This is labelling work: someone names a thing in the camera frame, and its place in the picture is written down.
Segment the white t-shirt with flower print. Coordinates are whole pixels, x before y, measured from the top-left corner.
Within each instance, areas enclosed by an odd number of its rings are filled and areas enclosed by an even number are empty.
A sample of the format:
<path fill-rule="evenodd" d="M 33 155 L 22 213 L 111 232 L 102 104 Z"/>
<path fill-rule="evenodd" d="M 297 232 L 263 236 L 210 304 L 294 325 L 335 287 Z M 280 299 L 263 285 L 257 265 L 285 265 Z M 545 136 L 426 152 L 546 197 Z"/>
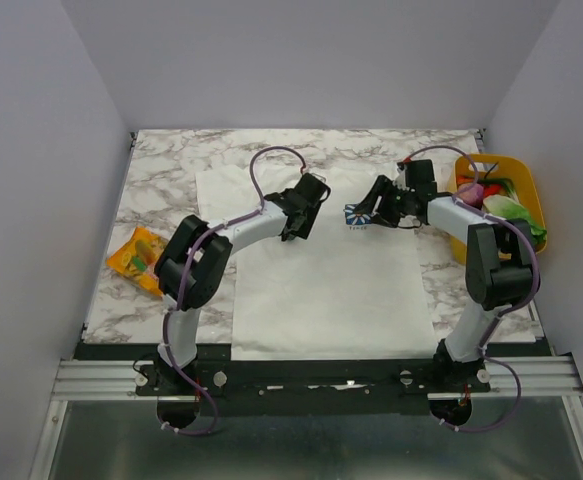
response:
<path fill-rule="evenodd" d="M 438 340 L 410 230 L 347 222 L 390 167 L 318 170 L 332 192 L 307 239 L 268 238 L 231 257 L 235 360 L 429 358 Z"/>

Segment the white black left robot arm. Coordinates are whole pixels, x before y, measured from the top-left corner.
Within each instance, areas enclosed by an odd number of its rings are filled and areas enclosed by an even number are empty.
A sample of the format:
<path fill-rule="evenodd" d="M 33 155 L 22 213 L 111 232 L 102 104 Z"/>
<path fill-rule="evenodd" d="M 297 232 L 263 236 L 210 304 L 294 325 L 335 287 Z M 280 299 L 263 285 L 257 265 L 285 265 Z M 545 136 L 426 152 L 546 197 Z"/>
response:
<path fill-rule="evenodd" d="M 188 366 L 197 356 L 201 309 L 217 293 L 230 257 L 265 239 L 307 239 L 330 187 L 305 173 L 297 184 L 260 197 L 254 210 L 232 219 L 207 222 L 185 217 L 154 267 L 165 317 L 158 352 L 165 364 L 158 382 L 172 395 L 193 380 Z"/>

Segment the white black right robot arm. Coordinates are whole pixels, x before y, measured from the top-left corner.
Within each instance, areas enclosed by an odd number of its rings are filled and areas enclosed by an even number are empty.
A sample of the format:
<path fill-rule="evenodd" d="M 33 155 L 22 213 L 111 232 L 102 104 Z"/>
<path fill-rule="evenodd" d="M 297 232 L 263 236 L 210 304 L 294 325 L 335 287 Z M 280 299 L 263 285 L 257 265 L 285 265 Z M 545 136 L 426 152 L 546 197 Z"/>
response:
<path fill-rule="evenodd" d="M 533 299 L 540 275 L 531 229 L 524 219 L 505 220 L 465 203 L 457 192 L 438 190 L 429 159 L 405 160 L 399 176 L 376 178 L 355 206 L 372 224 L 398 228 L 412 217 L 466 246 L 465 286 L 470 301 L 454 330 L 440 342 L 431 379 L 451 392 L 467 380 L 464 364 L 486 359 L 486 346 L 503 317 Z"/>

